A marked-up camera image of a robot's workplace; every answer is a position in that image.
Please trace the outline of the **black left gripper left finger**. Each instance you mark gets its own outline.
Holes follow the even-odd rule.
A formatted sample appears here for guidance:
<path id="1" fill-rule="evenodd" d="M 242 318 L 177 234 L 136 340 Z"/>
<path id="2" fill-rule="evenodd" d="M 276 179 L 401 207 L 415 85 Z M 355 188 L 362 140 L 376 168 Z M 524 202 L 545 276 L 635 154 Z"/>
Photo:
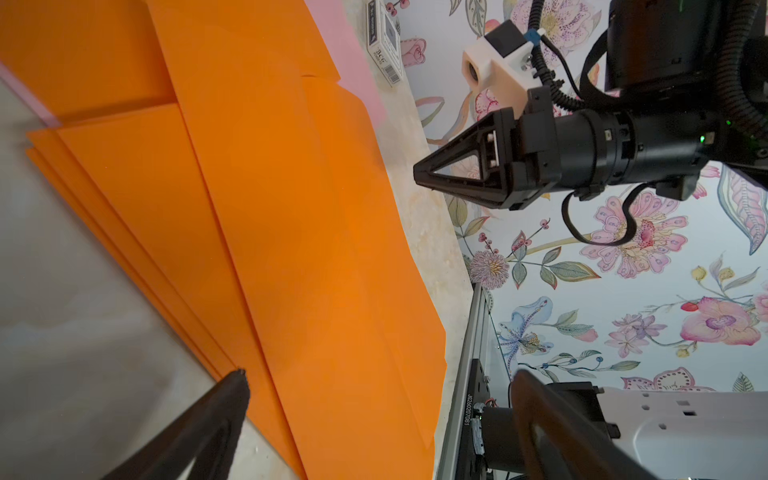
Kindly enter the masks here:
<path id="1" fill-rule="evenodd" d="M 246 372 L 234 370 L 107 479 L 226 479 L 250 400 Z"/>

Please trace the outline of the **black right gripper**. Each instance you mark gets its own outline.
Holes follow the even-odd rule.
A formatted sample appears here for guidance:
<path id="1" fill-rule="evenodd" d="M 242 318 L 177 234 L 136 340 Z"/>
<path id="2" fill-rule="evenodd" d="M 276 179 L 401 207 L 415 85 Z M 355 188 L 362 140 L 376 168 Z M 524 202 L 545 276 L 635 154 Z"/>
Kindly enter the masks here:
<path id="1" fill-rule="evenodd" d="M 683 201 L 714 156 L 714 114 L 598 112 L 556 117 L 545 94 L 527 112 L 497 110 L 413 166 L 417 185 L 490 209 L 521 210 L 568 191 L 588 200 L 604 188 L 644 184 Z"/>

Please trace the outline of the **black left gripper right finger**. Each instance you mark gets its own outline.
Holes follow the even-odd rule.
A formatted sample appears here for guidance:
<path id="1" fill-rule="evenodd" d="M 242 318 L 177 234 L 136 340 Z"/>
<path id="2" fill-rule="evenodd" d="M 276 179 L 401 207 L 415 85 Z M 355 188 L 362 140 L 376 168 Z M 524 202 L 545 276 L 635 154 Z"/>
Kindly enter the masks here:
<path id="1" fill-rule="evenodd" d="M 515 374 L 510 402 L 528 478 L 654 477 L 531 373 Z"/>

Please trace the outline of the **large pink paper sheet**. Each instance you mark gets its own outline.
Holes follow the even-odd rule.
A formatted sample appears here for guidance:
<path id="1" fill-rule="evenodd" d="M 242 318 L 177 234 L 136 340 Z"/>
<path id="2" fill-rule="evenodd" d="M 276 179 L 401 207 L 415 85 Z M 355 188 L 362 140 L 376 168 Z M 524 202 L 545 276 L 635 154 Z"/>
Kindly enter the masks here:
<path id="1" fill-rule="evenodd" d="M 305 5 L 340 76 L 338 84 L 362 101 L 378 128 L 387 111 L 365 47 L 365 2 L 307 0 Z"/>

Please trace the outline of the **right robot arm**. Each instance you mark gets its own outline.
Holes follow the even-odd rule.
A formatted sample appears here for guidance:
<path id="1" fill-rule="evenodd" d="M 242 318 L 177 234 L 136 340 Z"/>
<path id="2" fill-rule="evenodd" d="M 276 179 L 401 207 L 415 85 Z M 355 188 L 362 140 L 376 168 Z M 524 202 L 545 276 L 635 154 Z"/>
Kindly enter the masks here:
<path id="1" fill-rule="evenodd" d="M 765 3 L 505 11 L 413 171 L 475 287 L 439 477 L 765 478 Z"/>

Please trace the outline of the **white playing card box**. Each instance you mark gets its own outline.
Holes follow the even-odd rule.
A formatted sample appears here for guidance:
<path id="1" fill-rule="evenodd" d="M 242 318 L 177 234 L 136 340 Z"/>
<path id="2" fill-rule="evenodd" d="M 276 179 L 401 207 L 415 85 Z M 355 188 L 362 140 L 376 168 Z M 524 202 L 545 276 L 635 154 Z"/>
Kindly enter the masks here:
<path id="1" fill-rule="evenodd" d="M 368 53 L 388 83 L 397 86 L 404 80 L 405 74 L 394 17 L 379 0 L 367 1 L 365 12 Z"/>

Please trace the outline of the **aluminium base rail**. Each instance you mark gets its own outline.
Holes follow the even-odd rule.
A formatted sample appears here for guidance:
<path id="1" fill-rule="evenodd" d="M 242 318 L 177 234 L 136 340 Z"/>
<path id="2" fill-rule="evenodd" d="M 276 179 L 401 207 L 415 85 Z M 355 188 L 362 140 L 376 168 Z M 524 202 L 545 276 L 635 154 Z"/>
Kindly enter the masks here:
<path id="1" fill-rule="evenodd" d="M 481 417 L 486 402 L 493 397 L 488 367 L 496 352 L 495 341 L 488 294 L 483 287 L 475 285 L 438 459 L 435 475 L 438 480 L 487 476 Z"/>

